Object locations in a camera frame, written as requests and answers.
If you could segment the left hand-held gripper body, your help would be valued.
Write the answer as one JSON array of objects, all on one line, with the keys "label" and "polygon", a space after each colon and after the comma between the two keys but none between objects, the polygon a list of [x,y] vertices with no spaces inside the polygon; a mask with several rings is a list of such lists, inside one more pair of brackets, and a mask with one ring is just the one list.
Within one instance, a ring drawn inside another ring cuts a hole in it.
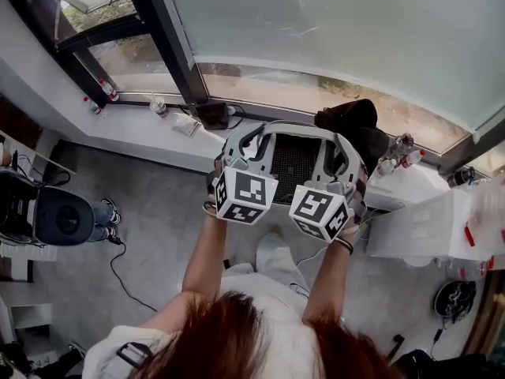
[{"label": "left hand-held gripper body", "polygon": [[212,182],[215,215],[229,222],[256,224],[271,208],[279,181],[271,174],[271,155],[231,158],[220,155]]}]

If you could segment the white air fryer basket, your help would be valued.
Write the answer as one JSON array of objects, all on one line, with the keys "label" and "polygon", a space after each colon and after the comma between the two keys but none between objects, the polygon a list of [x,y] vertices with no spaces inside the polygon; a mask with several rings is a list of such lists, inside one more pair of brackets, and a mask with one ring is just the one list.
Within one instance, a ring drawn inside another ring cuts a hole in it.
[{"label": "white air fryer basket", "polygon": [[[305,122],[273,121],[250,125],[264,125],[264,129],[250,142],[245,143],[244,158],[256,155],[264,134],[276,134],[271,174],[279,184],[273,202],[277,205],[289,205],[290,194],[294,187],[312,182],[312,172],[321,141],[328,140],[335,143],[336,133]],[[360,171],[359,178],[363,179],[361,173],[364,171],[365,165]]]}]

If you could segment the person's right forearm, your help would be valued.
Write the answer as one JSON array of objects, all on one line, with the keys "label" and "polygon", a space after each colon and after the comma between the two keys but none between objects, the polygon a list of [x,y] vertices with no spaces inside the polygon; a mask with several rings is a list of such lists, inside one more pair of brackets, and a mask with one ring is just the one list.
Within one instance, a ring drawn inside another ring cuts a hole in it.
[{"label": "person's right forearm", "polygon": [[[352,245],[353,236],[342,239]],[[335,240],[326,248],[303,314],[306,324],[323,316],[336,320],[342,316],[350,257],[349,251]]]}]

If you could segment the person's right hand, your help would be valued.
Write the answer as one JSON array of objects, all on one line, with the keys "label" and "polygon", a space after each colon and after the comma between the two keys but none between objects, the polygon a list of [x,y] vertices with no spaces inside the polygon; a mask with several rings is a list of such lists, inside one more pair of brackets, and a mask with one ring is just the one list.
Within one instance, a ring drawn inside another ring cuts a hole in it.
[{"label": "person's right hand", "polygon": [[353,216],[348,219],[344,228],[339,232],[340,238],[354,236],[357,233],[361,221],[367,212],[367,206],[364,201],[365,192],[366,181],[359,178],[357,180],[356,190],[354,191],[353,197],[348,204],[349,210],[353,210]]}]

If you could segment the black pouch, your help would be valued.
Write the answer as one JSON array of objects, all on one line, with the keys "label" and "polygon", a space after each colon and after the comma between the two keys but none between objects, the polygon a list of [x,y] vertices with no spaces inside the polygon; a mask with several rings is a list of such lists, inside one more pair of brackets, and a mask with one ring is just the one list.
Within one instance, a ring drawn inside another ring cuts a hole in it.
[{"label": "black pouch", "polygon": [[230,114],[223,102],[197,105],[195,111],[206,130],[224,130],[229,126]]}]

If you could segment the clear glass jar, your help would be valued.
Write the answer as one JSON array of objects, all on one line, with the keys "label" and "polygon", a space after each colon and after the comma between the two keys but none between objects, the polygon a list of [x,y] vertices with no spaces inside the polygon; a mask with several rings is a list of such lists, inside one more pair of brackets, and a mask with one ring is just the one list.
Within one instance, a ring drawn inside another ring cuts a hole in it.
[{"label": "clear glass jar", "polygon": [[411,153],[413,144],[414,139],[410,133],[404,133],[397,137],[390,137],[387,158],[396,159],[399,163],[403,157]]}]

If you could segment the white bottle with red cap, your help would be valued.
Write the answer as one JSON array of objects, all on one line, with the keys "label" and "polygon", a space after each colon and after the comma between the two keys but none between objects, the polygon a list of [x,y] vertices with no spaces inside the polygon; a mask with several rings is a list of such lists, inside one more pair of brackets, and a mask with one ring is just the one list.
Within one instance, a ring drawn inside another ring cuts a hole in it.
[{"label": "white bottle with red cap", "polygon": [[419,163],[423,159],[424,156],[425,156],[425,150],[423,150],[423,149],[415,150],[415,151],[411,152],[410,154],[408,154],[407,156],[404,156],[401,159],[400,164],[403,168],[409,168],[409,167],[413,166],[414,164]]}]

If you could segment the white storage box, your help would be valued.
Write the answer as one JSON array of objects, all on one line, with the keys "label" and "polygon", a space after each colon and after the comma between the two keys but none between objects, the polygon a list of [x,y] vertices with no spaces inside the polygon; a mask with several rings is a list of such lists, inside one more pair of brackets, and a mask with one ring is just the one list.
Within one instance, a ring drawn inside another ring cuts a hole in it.
[{"label": "white storage box", "polygon": [[437,197],[377,216],[366,253],[373,257],[453,257],[477,260],[466,237],[470,193],[450,190]]}]

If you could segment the white window ledge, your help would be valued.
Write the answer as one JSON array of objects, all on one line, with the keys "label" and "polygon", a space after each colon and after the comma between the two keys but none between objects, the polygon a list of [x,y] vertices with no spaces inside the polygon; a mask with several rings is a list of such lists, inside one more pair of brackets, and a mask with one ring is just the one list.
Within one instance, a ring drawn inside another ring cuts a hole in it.
[{"label": "white window ledge", "polygon": [[[174,130],[175,114],[160,118],[146,107],[112,105],[93,114],[84,93],[56,71],[28,70],[32,86],[0,57],[0,92],[39,124],[66,140],[157,163],[207,173],[233,131],[208,132],[201,126],[191,137]],[[395,210],[439,196],[447,183],[430,167],[414,165],[382,178],[372,176],[365,200],[369,207]]]}]

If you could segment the black round flask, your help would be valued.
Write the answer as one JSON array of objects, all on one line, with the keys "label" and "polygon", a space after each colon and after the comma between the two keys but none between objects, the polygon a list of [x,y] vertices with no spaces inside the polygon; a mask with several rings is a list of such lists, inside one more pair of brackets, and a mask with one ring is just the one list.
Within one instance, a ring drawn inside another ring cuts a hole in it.
[{"label": "black round flask", "polygon": [[461,168],[448,176],[447,184],[450,188],[469,185],[475,179],[475,175],[473,167]]}]

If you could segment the frosted window film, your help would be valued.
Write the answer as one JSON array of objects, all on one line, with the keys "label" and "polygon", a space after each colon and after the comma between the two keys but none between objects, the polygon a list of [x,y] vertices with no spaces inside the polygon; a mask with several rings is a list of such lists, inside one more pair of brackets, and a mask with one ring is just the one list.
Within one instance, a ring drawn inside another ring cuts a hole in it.
[{"label": "frosted window film", "polygon": [[173,0],[198,62],[352,81],[475,129],[505,107],[505,0]]}]

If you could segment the black bag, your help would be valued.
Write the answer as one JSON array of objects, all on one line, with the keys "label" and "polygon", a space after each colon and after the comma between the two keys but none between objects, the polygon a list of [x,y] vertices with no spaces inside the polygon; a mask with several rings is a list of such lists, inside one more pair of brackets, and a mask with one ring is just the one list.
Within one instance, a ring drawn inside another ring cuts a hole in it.
[{"label": "black bag", "polygon": [[505,379],[505,366],[483,354],[435,360],[423,350],[402,355],[392,364],[402,379]]}]

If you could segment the black equipment stand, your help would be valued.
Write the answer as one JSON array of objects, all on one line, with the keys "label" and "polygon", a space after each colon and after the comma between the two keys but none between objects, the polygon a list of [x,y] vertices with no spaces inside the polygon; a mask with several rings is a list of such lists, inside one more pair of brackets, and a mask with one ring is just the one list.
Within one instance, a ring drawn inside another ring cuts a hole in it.
[{"label": "black equipment stand", "polygon": [[33,227],[28,222],[28,208],[38,189],[27,178],[0,169],[0,238],[18,244],[31,243]]}]

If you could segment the white low shelf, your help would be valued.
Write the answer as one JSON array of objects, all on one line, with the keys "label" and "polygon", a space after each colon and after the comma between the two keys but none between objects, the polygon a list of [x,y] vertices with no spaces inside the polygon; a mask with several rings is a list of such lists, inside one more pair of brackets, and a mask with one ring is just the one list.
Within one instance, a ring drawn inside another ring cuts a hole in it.
[{"label": "white low shelf", "polygon": [[27,306],[11,306],[11,323],[15,330],[50,325],[52,308],[50,303]]}]

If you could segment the black window frame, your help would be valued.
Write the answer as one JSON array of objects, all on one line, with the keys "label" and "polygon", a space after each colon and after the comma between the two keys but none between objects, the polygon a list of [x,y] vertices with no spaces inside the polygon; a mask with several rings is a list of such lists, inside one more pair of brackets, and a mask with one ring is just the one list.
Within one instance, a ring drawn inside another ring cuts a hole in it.
[{"label": "black window frame", "polygon": [[[282,69],[198,62],[173,0],[0,0],[0,48],[13,43],[21,65],[72,81],[102,110],[168,103],[224,102],[239,118],[311,122],[318,111],[356,99],[376,106],[378,126],[410,133],[442,174],[463,166],[505,171],[505,107],[475,129],[352,81]],[[99,85],[117,91],[111,101]]]}]

